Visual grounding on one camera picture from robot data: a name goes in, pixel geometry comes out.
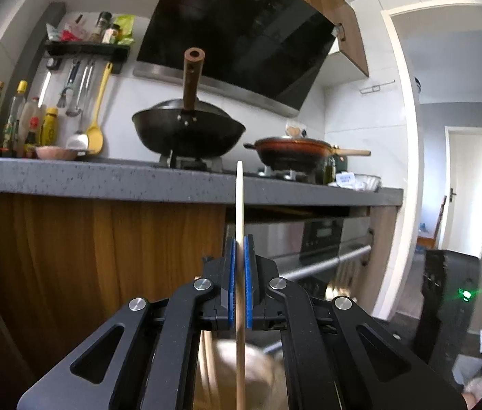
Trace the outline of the person's right hand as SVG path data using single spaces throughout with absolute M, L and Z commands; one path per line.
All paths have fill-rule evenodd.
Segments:
M 473 409 L 482 398 L 482 376 L 471 379 L 464 387 L 462 396 L 467 409 Z

